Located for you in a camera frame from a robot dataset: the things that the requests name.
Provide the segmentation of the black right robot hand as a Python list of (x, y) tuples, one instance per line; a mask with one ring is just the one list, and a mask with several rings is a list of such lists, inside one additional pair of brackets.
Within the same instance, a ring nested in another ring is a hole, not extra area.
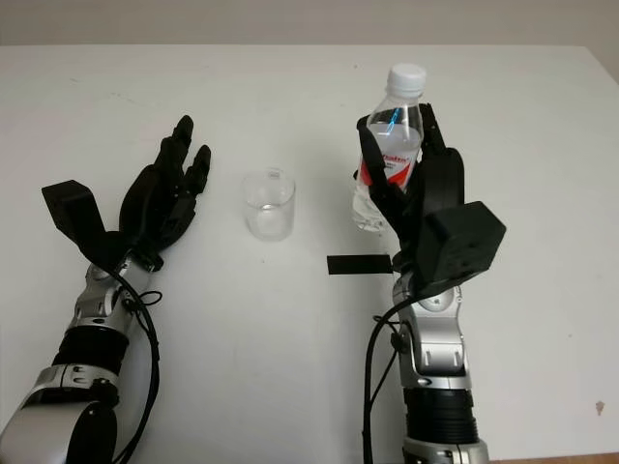
[(404, 187), (391, 180), (385, 169), (386, 151), (379, 147), (378, 136), (371, 132), (366, 115), (357, 122), (362, 150), (359, 181), (368, 183), (371, 202), (396, 232), (400, 251), (394, 257), (397, 271), (408, 271), (418, 263), (424, 218), (434, 212), (464, 203), (464, 167), (461, 155), (446, 146), (432, 106), (422, 103), (417, 108), (387, 109), (378, 116), (391, 122), (401, 122), (408, 115), (419, 122), (424, 138), (422, 159), (410, 171)]

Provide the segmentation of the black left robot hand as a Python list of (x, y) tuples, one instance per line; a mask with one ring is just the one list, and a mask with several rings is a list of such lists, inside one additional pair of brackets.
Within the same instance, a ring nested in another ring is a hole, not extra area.
[(183, 116), (165, 137), (155, 161), (137, 176), (119, 215), (120, 232), (132, 245), (131, 255), (147, 269), (163, 266), (161, 252), (177, 242), (189, 228), (196, 197), (206, 187), (211, 150), (203, 145), (189, 167), (184, 166), (192, 143), (193, 120)]

